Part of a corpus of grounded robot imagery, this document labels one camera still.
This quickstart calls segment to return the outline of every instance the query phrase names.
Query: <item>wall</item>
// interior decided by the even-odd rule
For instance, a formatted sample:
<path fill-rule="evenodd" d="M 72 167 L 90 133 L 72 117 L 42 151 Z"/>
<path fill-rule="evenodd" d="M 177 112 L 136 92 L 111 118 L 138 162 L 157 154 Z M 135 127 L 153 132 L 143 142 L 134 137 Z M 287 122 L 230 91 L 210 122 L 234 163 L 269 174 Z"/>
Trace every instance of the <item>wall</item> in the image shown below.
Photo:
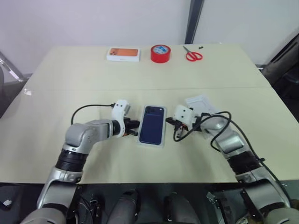
<path fill-rule="evenodd" d="M 184 43 L 190 0 L 8 0 L 0 51 L 31 73 L 55 45 Z"/>
<path fill-rule="evenodd" d="M 194 43 L 239 43 L 268 63 L 299 32 L 299 0 L 205 0 Z"/>

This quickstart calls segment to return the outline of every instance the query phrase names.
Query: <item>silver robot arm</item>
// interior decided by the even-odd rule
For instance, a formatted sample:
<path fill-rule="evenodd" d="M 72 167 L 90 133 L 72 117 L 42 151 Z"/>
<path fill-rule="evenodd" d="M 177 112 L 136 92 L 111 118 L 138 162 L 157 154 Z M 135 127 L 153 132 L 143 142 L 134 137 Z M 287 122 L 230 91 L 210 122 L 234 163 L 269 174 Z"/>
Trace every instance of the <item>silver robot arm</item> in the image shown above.
<path fill-rule="evenodd" d="M 93 120 L 69 127 L 58 161 L 38 198 L 38 209 L 29 214 L 21 224 L 66 223 L 77 183 L 82 178 L 83 167 L 93 145 L 112 136 L 136 134 L 132 129 L 139 126 L 139 121 L 124 117 L 129 109 L 126 100 L 118 100 L 112 110 L 113 120 Z"/>
<path fill-rule="evenodd" d="M 175 130 L 180 127 L 181 132 L 184 128 L 193 129 L 196 124 L 200 124 L 197 131 L 207 132 L 213 137 L 221 132 L 215 143 L 235 172 L 237 181 L 244 183 L 241 195 L 252 218 L 269 224 L 280 224 L 284 220 L 286 224 L 297 223 L 299 211 L 290 208 L 290 200 L 282 187 L 243 137 L 230 126 L 224 129 L 228 119 L 219 115 L 203 114 L 199 117 L 193 110 L 178 105 L 169 123 L 176 125 Z"/>

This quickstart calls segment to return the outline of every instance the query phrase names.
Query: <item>scissors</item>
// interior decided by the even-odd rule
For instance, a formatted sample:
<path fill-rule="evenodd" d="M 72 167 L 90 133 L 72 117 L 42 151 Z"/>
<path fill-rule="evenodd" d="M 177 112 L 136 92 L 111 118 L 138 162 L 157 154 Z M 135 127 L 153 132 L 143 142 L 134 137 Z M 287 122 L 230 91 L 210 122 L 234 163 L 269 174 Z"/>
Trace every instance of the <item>scissors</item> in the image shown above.
<path fill-rule="evenodd" d="M 192 51 L 188 50 L 185 46 L 183 46 L 183 48 L 187 51 L 186 59 L 188 61 L 195 62 L 195 61 L 199 61 L 202 59 L 202 55 L 200 53 L 192 52 Z"/>

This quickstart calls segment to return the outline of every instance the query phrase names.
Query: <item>tape roll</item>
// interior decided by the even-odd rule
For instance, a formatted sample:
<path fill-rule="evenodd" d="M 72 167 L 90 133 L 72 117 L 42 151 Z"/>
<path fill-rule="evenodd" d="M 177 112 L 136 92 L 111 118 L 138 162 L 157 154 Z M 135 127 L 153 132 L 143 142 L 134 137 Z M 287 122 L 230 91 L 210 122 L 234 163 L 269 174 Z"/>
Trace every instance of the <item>tape roll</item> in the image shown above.
<path fill-rule="evenodd" d="M 150 49 L 150 58 L 153 62 L 165 63 L 170 59 L 170 52 L 170 47 L 163 44 L 158 44 Z"/>

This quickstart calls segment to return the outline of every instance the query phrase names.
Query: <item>phone screen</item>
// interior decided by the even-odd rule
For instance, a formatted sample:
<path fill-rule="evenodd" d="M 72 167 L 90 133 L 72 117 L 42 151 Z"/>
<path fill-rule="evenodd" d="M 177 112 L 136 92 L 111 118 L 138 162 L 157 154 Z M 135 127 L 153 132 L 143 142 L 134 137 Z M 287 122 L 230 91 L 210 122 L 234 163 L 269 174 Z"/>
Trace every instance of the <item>phone screen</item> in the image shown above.
<path fill-rule="evenodd" d="M 163 123 L 164 108 L 147 106 L 144 110 L 139 141 L 147 144 L 160 145 L 162 142 Z"/>

